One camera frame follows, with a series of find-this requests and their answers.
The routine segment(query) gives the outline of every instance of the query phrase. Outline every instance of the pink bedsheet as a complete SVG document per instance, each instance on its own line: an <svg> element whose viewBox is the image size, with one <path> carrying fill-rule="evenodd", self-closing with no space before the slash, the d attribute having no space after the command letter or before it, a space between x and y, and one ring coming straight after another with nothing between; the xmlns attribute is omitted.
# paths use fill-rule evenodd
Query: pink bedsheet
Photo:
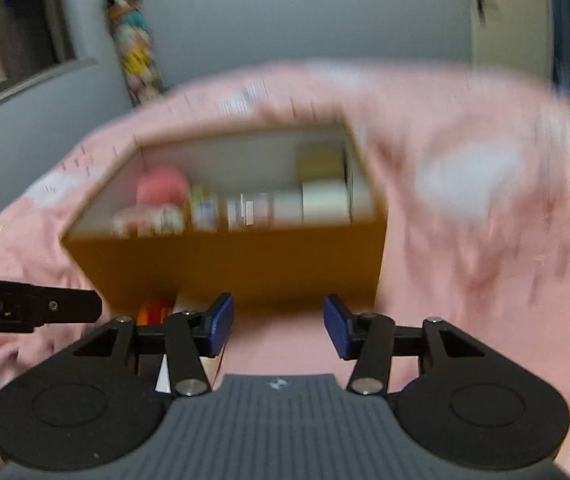
<svg viewBox="0 0 570 480"><path fill-rule="evenodd" d="M91 286L58 237L137 139L212 121L272 126L338 113L389 196L377 311L409 325L444 317L552 383L570 405L570 102L508 73L316 61L178 88L87 136L0 214L0 279ZM474 172L482 177L469 178ZM0 335L0 386L83 328ZM336 358L320 311L266 312L236 320L217 382L231 372L333 372L344 384L352 365ZM395 362L391 388L415 369L415 360ZM558 462L570 473L570 434Z"/></svg>

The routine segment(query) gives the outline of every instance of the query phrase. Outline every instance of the metal pivot screw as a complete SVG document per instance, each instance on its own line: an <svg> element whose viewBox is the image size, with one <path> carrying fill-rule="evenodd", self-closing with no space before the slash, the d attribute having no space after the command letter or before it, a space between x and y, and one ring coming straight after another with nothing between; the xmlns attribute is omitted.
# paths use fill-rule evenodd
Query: metal pivot screw
<svg viewBox="0 0 570 480"><path fill-rule="evenodd" d="M372 377L361 377L351 383L351 389L361 395L375 395L383 389L383 383Z"/></svg>
<svg viewBox="0 0 570 480"><path fill-rule="evenodd" d="M175 389L184 397L196 397L207 391L207 384L200 379L183 379L176 383Z"/></svg>

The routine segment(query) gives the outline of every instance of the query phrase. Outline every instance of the white door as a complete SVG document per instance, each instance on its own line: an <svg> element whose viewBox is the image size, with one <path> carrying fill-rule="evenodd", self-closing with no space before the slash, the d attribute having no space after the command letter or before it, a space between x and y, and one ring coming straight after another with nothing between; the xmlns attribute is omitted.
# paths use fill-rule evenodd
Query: white door
<svg viewBox="0 0 570 480"><path fill-rule="evenodd" d="M475 65L507 66L552 77L553 23L550 0L471 0Z"/></svg>

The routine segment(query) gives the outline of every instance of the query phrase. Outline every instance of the gray ribbed plate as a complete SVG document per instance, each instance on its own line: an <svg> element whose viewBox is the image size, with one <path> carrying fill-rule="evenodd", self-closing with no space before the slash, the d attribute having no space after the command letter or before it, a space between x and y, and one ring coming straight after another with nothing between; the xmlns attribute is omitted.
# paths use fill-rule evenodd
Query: gray ribbed plate
<svg viewBox="0 0 570 480"><path fill-rule="evenodd" d="M383 399L345 392L332 375L227 376L208 396L174 402L149 441L108 466L0 471L0 480L506 478L568 479L551 460L502 473L447 463L409 439Z"/></svg>

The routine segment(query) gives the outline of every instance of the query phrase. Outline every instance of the cardboard box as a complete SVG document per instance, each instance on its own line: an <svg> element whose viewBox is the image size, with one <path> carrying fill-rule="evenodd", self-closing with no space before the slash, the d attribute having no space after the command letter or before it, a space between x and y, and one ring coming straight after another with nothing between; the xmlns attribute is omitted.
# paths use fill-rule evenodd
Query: cardboard box
<svg viewBox="0 0 570 480"><path fill-rule="evenodd" d="M297 153L327 143L345 150L346 185L371 191L371 215L351 223L275 223L269 228L117 237L112 218L132 206L137 178L173 165L219 196L300 189ZM379 284L387 208L342 123L258 131L199 130L140 144L121 155L62 235L62 245L113 311L136 317L150 300L180 294L208 304L221 292L237 309L321 308L328 294L371 306Z"/></svg>

